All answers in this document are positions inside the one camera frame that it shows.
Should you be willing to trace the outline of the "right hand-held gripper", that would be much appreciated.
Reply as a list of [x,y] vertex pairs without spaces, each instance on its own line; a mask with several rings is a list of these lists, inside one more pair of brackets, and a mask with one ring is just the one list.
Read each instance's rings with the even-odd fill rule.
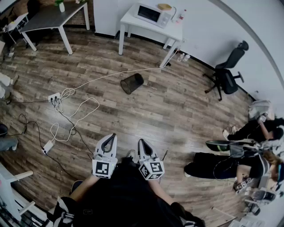
[[155,147],[148,141],[138,141],[139,171],[145,180],[157,180],[164,175],[164,164],[158,158]]

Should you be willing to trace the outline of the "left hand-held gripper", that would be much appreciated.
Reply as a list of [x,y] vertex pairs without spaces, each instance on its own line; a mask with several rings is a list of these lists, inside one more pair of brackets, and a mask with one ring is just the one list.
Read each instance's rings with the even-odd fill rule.
[[99,178],[110,179],[118,162],[116,158],[117,135],[113,133],[100,139],[95,151],[92,160],[92,174]]

